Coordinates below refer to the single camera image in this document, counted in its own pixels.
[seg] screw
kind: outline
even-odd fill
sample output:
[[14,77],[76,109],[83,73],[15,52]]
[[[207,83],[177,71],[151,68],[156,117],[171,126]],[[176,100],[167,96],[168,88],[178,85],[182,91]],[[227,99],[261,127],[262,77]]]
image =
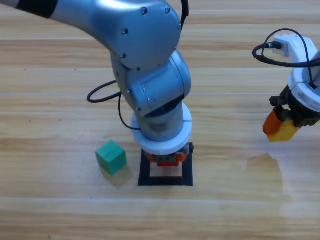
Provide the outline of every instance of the screw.
[[170,13],[170,11],[171,11],[170,7],[166,6],[165,7],[165,13],[168,14],[168,13]]
[[141,14],[146,15],[148,13],[148,9],[146,7],[141,8]]
[[128,28],[124,28],[121,30],[122,35],[127,35],[129,33]]

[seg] green cube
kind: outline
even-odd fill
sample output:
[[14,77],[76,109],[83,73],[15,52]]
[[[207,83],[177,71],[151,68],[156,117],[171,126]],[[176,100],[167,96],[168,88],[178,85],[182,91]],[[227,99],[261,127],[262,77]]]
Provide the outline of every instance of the green cube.
[[100,167],[111,175],[114,175],[127,164],[125,150],[112,140],[98,149],[95,155]]

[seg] table surface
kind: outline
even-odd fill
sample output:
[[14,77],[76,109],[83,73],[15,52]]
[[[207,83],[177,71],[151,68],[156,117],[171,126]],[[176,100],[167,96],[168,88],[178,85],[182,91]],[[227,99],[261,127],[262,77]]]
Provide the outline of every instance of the table surface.
[[[252,49],[283,27],[319,46],[319,0],[190,0],[178,49],[193,81],[194,187],[138,187],[141,150],[118,102],[86,100],[114,79],[109,52],[1,6],[0,240],[319,240],[320,124],[282,143],[262,131],[291,69]],[[124,100],[122,111],[128,122]],[[114,176],[95,157],[109,140],[128,160]]]

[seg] black base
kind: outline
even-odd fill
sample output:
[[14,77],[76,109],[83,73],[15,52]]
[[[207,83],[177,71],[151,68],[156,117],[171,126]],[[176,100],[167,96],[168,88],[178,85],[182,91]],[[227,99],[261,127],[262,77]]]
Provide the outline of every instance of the black base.
[[192,153],[182,163],[182,176],[150,176],[151,162],[144,151],[141,152],[140,176],[138,186],[188,186],[193,187]]

